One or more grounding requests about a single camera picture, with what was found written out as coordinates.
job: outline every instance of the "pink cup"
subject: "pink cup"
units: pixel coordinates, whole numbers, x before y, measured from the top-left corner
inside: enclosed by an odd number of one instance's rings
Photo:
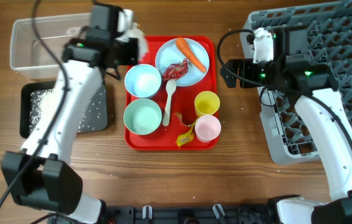
[[[220,121],[212,115],[201,116],[195,123],[195,133],[201,142],[217,138],[221,131]]]

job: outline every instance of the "red tray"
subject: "red tray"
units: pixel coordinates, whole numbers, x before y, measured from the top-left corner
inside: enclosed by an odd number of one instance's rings
[[[159,48],[169,40],[175,39],[179,36],[147,36],[149,52],[145,55],[140,63],[147,63],[155,67],[155,57]],[[180,134],[189,131],[174,115],[175,112],[180,112],[183,116],[185,124],[192,124],[197,118],[194,107],[194,100],[196,95],[202,91],[212,91],[217,93],[217,80],[216,80],[216,61],[214,55],[213,43],[204,36],[183,36],[199,42],[208,52],[210,66],[206,76],[197,84],[187,87],[177,87],[176,92],[171,99],[171,116],[169,126],[164,127],[162,124],[159,128],[151,134],[146,136],[139,136],[133,134],[125,127],[125,140],[127,144],[136,150],[149,151],[149,150],[205,150],[215,146],[219,141],[219,137],[207,143],[199,141],[196,137],[191,142],[178,147],[176,144],[177,137]],[[166,85],[162,83],[161,88],[157,94],[151,98],[159,107],[164,111],[168,94],[165,90]],[[137,98],[127,92],[126,106]]]

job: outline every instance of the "white plate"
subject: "white plate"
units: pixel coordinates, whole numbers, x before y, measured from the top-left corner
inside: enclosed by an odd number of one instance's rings
[[[190,86],[201,81],[209,70],[209,55],[205,48],[195,40],[185,38],[189,48],[194,52],[195,56],[206,67],[206,72],[202,73],[195,65],[188,61],[188,73],[176,81],[177,86]],[[185,56],[177,49],[176,39],[169,40],[158,50],[155,58],[156,69],[161,75],[166,71],[172,63],[181,63]]]

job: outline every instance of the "bowl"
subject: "bowl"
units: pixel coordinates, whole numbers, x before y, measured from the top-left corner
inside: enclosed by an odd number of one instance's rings
[[[161,74],[152,65],[136,65],[126,73],[126,90],[137,98],[151,98],[158,92],[161,84]]]
[[[126,107],[123,121],[134,134],[151,134],[162,122],[162,111],[153,100],[137,99]]]

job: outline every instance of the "carrot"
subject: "carrot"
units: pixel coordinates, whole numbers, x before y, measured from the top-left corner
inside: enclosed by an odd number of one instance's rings
[[[176,40],[177,49],[193,64],[195,65],[201,72],[206,72],[206,67],[196,58],[194,52],[189,48],[187,41],[179,37]]]

